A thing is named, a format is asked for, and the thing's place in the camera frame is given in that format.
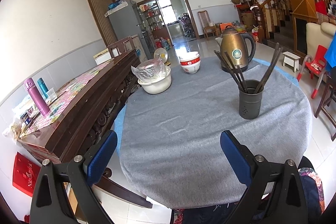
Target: kettle handle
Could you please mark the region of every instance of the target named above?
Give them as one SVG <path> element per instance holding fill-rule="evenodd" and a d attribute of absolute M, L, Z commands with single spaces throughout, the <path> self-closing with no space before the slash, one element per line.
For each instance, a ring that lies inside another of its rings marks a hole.
<path fill-rule="evenodd" d="M 252 61 L 252 58 L 254 57 L 254 54 L 255 54 L 255 41 L 249 33 L 242 33 L 241 37 L 243 38 L 244 42 L 245 42 L 245 38 L 247 38 L 251 41 L 252 48 L 251 48 L 251 53 L 250 53 L 250 56 L 249 56 L 249 63 L 250 63 Z"/>

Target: kettle logo label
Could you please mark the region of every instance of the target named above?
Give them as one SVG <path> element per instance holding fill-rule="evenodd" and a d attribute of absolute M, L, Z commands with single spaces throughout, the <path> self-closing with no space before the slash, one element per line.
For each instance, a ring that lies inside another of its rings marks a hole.
<path fill-rule="evenodd" d="M 239 50 L 239 49 L 233 50 L 232 57 L 234 59 L 237 59 L 237 60 L 241 59 L 241 57 L 242 57 L 242 51 Z"/>

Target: electric kettle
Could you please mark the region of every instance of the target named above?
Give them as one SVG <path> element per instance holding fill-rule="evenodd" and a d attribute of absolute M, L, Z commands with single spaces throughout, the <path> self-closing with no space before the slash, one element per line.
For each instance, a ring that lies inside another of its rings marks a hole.
<path fill-rule="evenodd" d="M 247 45 L 245 39 L 249 39 L 251 41 L 251 53 L 248 54 Z M 216 38 L 218 45 L 220 46 L 220 55 L 228 62 L 225 51 L 231 57 L 231 60 L 235 66 L 239 65 L 241 67 L 241 71 L 245 71 L 248 68 L 248 64 L 251 62 L 254 54 L 255 54 L 255 41 L 253 37 L 248 33 L 239 33 L 232 26 L 227 26 L 223 32 L 221 37 Z M 222 70 L 227 71 L 227 69 L 221 64 Z"/>

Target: red and white bowl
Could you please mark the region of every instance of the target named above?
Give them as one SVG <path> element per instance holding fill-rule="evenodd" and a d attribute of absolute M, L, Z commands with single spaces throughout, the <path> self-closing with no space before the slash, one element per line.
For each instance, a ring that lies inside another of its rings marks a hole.
<path fill-rule="evenodd" d="M 178 57 L 181 67 L 187 73 L 193 74 L 200 68 L 200 55 L 198 52 L 186 52 L 183 56 Z"/>
<path fill-rule="evenodd" d="M 198 62 L 193 63 L 193 64 L 191 64 L 191 65 L 186 65 L 186 66 L 182 66 L 182 65 L 181 65 L 181 67 L 182 67 L 182 69 L 183 69 L 184 71 L 186 71 L 187 73 L 189 73 L 189 74 L 193 74 L 193 73 L 196 73 L 196 72 L 199 70 L 199 68 L 200 68 L 200 64 L 201 64 L 201 61 L 199 60 Z"/>

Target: red child chair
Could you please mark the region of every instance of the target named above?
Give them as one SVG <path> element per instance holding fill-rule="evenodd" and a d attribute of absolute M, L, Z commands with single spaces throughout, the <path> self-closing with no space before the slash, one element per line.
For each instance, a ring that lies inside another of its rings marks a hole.
<path fill-rule="evenodd" d="M 301 70 L 297 76 L 297 81 L 299 82 L 303 73 L 303 70 L 305 69 L 305 67 L 307 67 L 307 69 L 310 71 L 310 78 L 313 79 L 314 78 L 314 74 L 317 74 L 319 76 L 319 79 L 317 81 L 317 84 L 315 86 L 315 89 L 313 91 L 313 93 L 311 94 L 311 98 L 314 99 L 317 91 L 320 87 L 320 84 L 322 82 L 322 78 L 323 75 L 326 72 L 325 66 L 327 64 L 326 60 L 324 59 L 324 55 L 327 52 L 327 48 L 319 45 L 316 51 L 316 55 L 314 60 L 312 59 L 311 55 L 306 55 L 306 57 L 303 60 L 304 66 L 301 66 Z"/>

